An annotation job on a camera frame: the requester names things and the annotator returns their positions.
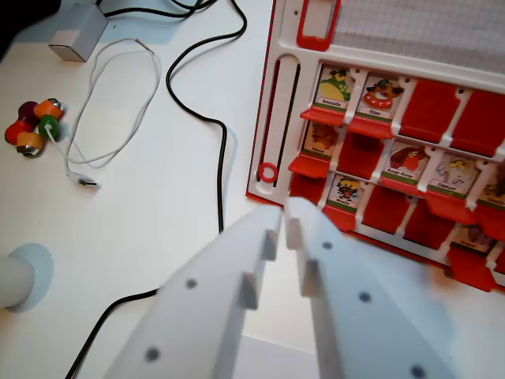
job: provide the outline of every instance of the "white power adapter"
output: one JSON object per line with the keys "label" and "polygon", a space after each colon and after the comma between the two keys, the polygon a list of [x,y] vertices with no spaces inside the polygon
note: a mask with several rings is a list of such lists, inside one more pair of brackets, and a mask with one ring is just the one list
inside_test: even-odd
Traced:
{"label": "white power adapter", "polygon": [[64,17],[49,47],[64,61],[86,62],[107,26],[95,4],[75,4]]}

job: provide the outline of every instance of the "red bead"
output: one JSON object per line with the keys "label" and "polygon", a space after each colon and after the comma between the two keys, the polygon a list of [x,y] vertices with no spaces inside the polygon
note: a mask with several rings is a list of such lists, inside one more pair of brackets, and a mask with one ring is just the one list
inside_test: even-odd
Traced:
{"label": "red bead", "polygon": [[17,136],[23,132],[31,132],[33,130],[33,126],[28,124],[27,122],[17,120],[14,124],[9,126],[6,130],[6,140],[10,144],[17,144]]}
{"label": "red bead", "polygon": [[18,120],[24,121],[31,126],[35,126],[39,123],[39,118],[35,116],[34,108],[37,106],[35,101],[27,101],[19,107],[17,110]]}

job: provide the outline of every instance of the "orange bead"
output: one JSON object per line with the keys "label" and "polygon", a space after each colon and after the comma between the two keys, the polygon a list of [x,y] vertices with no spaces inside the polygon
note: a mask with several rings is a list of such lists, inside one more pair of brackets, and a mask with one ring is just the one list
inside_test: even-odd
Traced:
{"label": "orange bead", "polygon": [[37,105],[33,111],[38,118],[42,118],[42,116],[46,114],[60,118],[63,114],[62,105],[56,99],[44,100],[42,103]]}
{"label": "orange bead", "polygon": [[34,156],[44,147],[46,140],[40,134],[23,132],[17,136],[17,152]]}

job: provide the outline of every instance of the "white table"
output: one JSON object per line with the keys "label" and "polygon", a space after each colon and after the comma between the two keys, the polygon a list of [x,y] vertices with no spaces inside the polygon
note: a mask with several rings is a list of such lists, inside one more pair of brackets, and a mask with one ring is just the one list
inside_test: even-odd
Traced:
{"label": "white table", "polygon": [[[132,3],[105,0],[103,8]],[[249,19],[242,38],[189,63],[173,80],[183,101],[221,118],[238,136],[226,225],[257,206],[245,198],[245,186],[271,15],[271,1],[239,3]],[[164,4],[143,5],[162,9]],[[54,19],[19,36],[0,65],[4,128],[15,121],[23,102],[48,97],[69,104],[63,122],[71,124],[86,96],[91,64],[63,62],[47,47]],[[102,41],[142,39],[161,58],[164,75],[188,45],[240,27],[224,1],[182,23],[156,20],[112,20]],[[105,55],[139,50],[125,43]],[[152,86],[150,65],[144,53],[121,55],[109,65],[81,120],[77,143],[85,155],[123,140]],[[37,307],[24,313],[0,310],[1,379],[63,378],[111,302],[158,287],[217,235],[219,142],[219,128],[180,110],[162,82],[139,133],[124,151],[100,170],[77,167],[103,184],[100,191],[68,181],[51,145],[42,157],[24,159],[0,143],[0,254],[38,242],[54,259],[53,282]],[[28,215],[20,212],[28,209]],[[462,377],[503,377],[502,294],[456,283],[439,269],[370,245],[358,249],[398,306]],[[110,317],[79,378],[104,375],[150,302],[128,304]],[[260,309],[248,314],[244,334],[315,350],[309,302],[298,293],[295,256],[285,247],[275,263],[267,264]]]}

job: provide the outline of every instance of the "cartoon character picture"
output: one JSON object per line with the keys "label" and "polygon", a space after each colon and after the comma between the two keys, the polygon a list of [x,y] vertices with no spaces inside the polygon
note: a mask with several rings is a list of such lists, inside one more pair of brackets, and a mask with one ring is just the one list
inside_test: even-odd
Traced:
{"label": "cartoon character picture", "polygon": [[313,122],[312,134],[310,137],[312,138],[313,144],[320,144],[325,150],[328,150],[337,142],[339,135],[331,125]]}
{"label": "cartoon character picture", "polygon": [[345,112],[354,87],[349,69],[323,65],[318,81],[319,87],[313,105]]}
{"label": "cartoon character picture", "polygon": [[302,151],[330,160],[338,138],[339,134],[333,126],[311,121],[305,133]]}
{"label": "cartoon character picture", "polygon": [[324,97],[338,101],[350,100],[350,89],[346,83],[347,71],[333,69],[330,78],[321,81],[320,91]]}
{"label": "cartoon character picture", "polygon": [[443,177],[443,180],[455,186],[464,184],[467,180],[469,172],[468,168],[472,168],[472,163],[464,159],[454,159],[447,164],[442,162],[437,168],[437,172]]}
{"label": "cartoon character picture", "polygon": [[473,251],[485,257],[496,240],[487,236],[478,225],[462,227],[451,242],[452,246],[457,246],[465,250]]}
{"label": "cartoon character picture", "polygon": [[357,197],[357,191],[360,189],[360,183],[350,178],[342,178],[337,184],[338,192],[341,198],[349,200]]}
{"label": "cartoon character picture", "polygon": [[496,176],[482,191],[479,203],[505,211],[505,166],[499,166]]}
{"label": "cartoon character picture", "polygon": [[427,157],[424,147],[410,146],[394,153],[390,158],[390,165],[396,169],[405,167],[407,170],[415,171],[419,168],[420,162]]}
{"label": "cartoon character picture", "polygon": [[395,141],[390,154],[381,176],[408,184],[417,184],[428,163],[425,148]]}
{"label": "cartoon character picture", "polygon": [[363,193],[364,190],[358,180],[335,175],[326,204],[356,213]]}
{"label": "cartoon character picture", "polygon": [[369,107],[382,109],[385,111],[393,107],[393,101],[403,94],[403,88],[394,85],[388,79],[381,79],[371,87],[366,88],[367,92],[363,96],[363,103]]}
{"label": "cartoon character picture", "polygon": [[428,188],[465,198],[478,174],[472,160],[445,154],[436,167]]}

